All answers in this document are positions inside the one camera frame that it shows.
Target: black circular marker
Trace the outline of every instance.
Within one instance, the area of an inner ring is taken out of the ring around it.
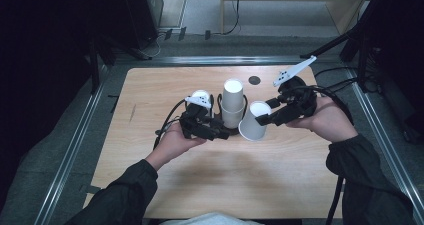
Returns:
[[[249,83],[252,85],[258,85],[259,83],[261,83],[261,79],[257,76],[251,76],[249,78]]]

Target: human hand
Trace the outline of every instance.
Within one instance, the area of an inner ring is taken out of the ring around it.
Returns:
[[[346,114],[329,97],[317,98],[313,116],[298,118],[286,125],[309,129],[330,142],[340,142],[358,135]]]
[[[183,135],[180,123],[172,124],[163,135],[158,146],[146,157],[146,161],[158,171],[172,159],[187,152],[190,148],[206,142],[203,138],[187,139]]]

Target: gray floor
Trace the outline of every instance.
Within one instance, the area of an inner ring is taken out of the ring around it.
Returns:
[[[60,196],[57,201],[54,201],[55,206],[51,210],[51,214],[45,216],[45,222],[42,222],[42,219],[37,220],[37,216],[70,143],[75,141],[74,132],[84,113],[84,109],[90,99],[93,99],[90,96],[90,81],[80,90],[54,131],[42,142],[34,146],[23,159],[14,183],[10,188],[7,204],[0,215],[0,224],[34,224],[35,221],[37,221],[37,224],[63,224],[81,209],[86,196],[84,186],[89,185],[91,182],[113,116],[111,111],[116,98],[109,97],[109,95],[116,96],[120,94],[126,72],[129,69],[143,66],[210,65],[200,64],[199,61],[201,59],[197,59],[197,62],[187,60],[187,57],[192,56],[198,58],[199,56],[278,56],[281,63],[293,64],[296,61],[300,61],[300,54],[310,52],[338,35],[335,32],[336,30],[334,30],[334,25],[331,26],[328,14],[325,14],[322,8],[317,8],[317,10],[321,11],[319,14],[322,14],[322,16],[318,20],[321,22],[316,25],[317,28],[314,28],[315,18],[310,20],[312,17],[308,18],[309,15],[307,15],[310,12],[307,9],[309,4],[304,5],[306,9],[304,13],[306,15],[302,15],[303,17],[301,18],[284,16],[287,20],[283,22],[270,20],[270,24],[274,24],[276,27],[282,26],[282,28],[278,28],[280,29],[280,32],[276,33],[278,36],[275,34],[271,36],[272,33],[270,31],[264,33],[267,29],[273,32],[277,31],[277,29],[273,29],[272,26],[274,25],[263,29],[263,27],[267,27],[267,24],[264,24],[267,19],[265,17],[261,19],[263,24],[256,26],[256,29],[255,26],[249,28],[247,25],[249,22],[243,21],[238,35],[212,36],[210,40],[205,40],[203,38],[205,30],[218,31],[219,29],[219,23],[217,23],[219,20],[215,19],[219,15],[216,13],[216,4],[208,3],[206,0],[187,0],[187,7],[182,21],[182,25],[187,27],[187,35],[182,41],[178,40],[177,34],[169,40],[164,40],[163,37],[159,38],[157,44],[152,44],[152,46],[143,51],[146,54],[156,55],[151,61],[137,61],[124,53],[117,53],[118,60],[115,66],[110,67],[109,72],[104,73],[107,76],[105,75],[102,78],[104,83],[102,92],[98,94],[99,100],[96,109],[89,120],[85,135],[80,141],[81,143],[74,157],[69,176],[63,180],[64,187],[57,190]],[[298,26],[298,30],[288,28],[290,24],[294,28],[296,27],[295,24],[299,23],[306,25]],[[337,57],[342,46],[343,44],[320,56],[318,61],[311,66],[313,71],[316,73],[323,69],[343,66]],[[185,59],[175,62],[175,60],[169,59],[173,57],[185,57]],[[229,64],[222,65],[240,64],[231,59],[228,59],[228,61]],[[317,82],[320,85],[328,86],[346,78],[347,75],[344,71],[329,72],[318,76]],[[357,129],[375,144],[376,150],[381,154],[383,171],[393,183],[398,184],[399,178],[393,172],[393,168],[389,164],[390,161],[386,159],[384,150],[378,145],[379,139],[375,135],[362,105],[356,98],[353,88],[348,87],[340,92],[339,95],[349,104],[355,117]],[[424,177],[422,176],[421,168],[424,165],[424,146],[408,144],[404,141],[402,129],[380,94],[368,94],[366,96],[376,107],[378,117],[389,134],[407,175],[414,184],[413,188],[417,189],[417,192],[422,193],[424,191]],[[323,224],[323,220],[304,219],[303,224]],[[342,224],[342,222],[338,219],[334,224]]]

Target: black sleeve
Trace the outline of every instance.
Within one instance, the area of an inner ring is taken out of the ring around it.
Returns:
[[[156,193],[157,177],[156,170],[146,160],[141,160],[127,168],[106,189],[97,192],[88,206],[66,224],[140,225]]]
[[[346,179],[344,224],[415,224],[409,198],[384,176],[380,158],[362,135],[329,146],[328,169]]]

